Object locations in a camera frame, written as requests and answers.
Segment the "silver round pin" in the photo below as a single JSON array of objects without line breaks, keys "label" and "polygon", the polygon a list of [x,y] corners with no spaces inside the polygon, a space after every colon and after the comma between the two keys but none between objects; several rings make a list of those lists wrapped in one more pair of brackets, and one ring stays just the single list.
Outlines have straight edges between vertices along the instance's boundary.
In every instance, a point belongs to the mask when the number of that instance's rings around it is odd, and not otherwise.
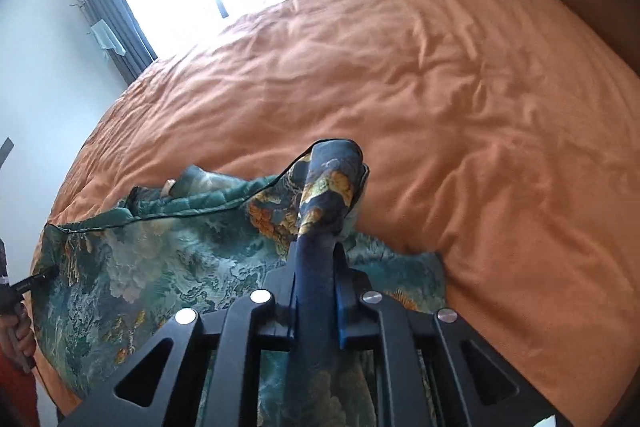
[{"label": "silver round pin", "polygon": [[255,290],[251,292],[249,297],[256,304],[263,304],[271,300],[271,292],[268,290]]},{"label": "silver round pin", "polygon": [[362,295],[362,300],[367,304],[378,304],[380,301],[382,301],[382,293],[376,291],[364,292]]},{"label": "silver round pin", "polygon": [[451,308],[443,308],[438,311],[438,319],[447,324],[453,324],[458,320],[458,314]]},{"label": "silver round pin", "polygon": [[195,310],[192,310],[191,308],[182,308],[177,312],[177,314],[175,314],[175,321],[178,324],[191,324],[197,316],[198,314]]}]

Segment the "red sleeve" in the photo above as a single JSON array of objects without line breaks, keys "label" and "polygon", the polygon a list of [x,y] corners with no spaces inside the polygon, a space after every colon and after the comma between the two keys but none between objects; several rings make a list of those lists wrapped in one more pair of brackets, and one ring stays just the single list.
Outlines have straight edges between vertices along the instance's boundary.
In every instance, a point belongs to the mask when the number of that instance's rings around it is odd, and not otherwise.
[{"label": "red sleeve", "polygon": [[20,413],[28,427],[40,427],[37,409],[36,380],[16,369],[0,352],[0,389]]}]

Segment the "curtain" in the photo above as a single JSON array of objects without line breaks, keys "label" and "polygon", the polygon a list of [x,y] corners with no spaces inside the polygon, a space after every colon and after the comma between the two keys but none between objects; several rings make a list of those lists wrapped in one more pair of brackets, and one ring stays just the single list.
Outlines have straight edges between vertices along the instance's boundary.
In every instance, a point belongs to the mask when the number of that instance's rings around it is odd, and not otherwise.
[{"label": "curtain", "polygon": [[146,40],[146,37],[126,0],[84,0],[84,8],[91,24],[99,20],[109,25],[126,53],[123,56],[109,54],[127,84],[131,84],[140,76],[156,58],[156,53]]}]

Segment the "orange bedsheet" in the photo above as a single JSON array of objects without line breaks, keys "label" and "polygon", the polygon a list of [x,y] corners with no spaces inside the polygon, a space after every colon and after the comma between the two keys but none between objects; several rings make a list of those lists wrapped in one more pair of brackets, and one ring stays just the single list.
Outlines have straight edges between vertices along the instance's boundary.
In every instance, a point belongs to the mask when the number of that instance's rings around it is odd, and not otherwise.
[{"label": "orange bedsheet", "polygon": [[371,168],[359,228],[442,252],[450,304],[576,427],[600,425],[640,363],[632,70],[559,0],[293,0],[223,41],[125,92],[51,219],[190,164],[252,178],[352,138]]}]

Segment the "wrinkled fabric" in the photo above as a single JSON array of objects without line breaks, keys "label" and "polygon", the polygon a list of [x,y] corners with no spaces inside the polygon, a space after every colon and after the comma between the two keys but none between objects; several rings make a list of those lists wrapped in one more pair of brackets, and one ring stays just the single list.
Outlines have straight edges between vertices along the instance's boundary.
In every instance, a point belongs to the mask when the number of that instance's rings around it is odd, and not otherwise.
[{"label": "wrinkled fabric", "polygon": [[[293,0],[155,62],[50,214],[189,165],[254,179],[327,137],[371,169],[358,231],[437,251],[447,302],[576,427],[640,365],[640,79],[560,0]],[[78,399],[41,355],[64,412]]]},{"label": "wrinkled fabric", "polygon": [[[433,253],[401,257],[353,231],[369,171],[354,142],[328,140],[279,176],[250,182],[189,167],[168,197],[136,188],[112,210],[67,225],[47,225],[36,269],[60,277],[33,292],[38,345],[78,396],[86,397],[179,309],[228,307],[284,265],[292,241],[328,234],[373,288],[408,309],[444,306],[444,272]],[[313,425],[374,427],[372,364],[339,352],[306,368]],[[260,417],[279,425],[287,355],[263,354]],[[303,383],[293,383],[302,387]]]}]

